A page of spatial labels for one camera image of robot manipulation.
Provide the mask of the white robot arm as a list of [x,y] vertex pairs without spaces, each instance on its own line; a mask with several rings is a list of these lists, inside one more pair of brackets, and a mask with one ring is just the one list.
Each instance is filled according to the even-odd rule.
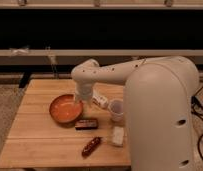
[[97,83],[124,87],[132,171],[195,171],[191,98],[199,72],[186,57],[155,57],[101,67],[93,59],[71,72],[75,97],[88,101]]

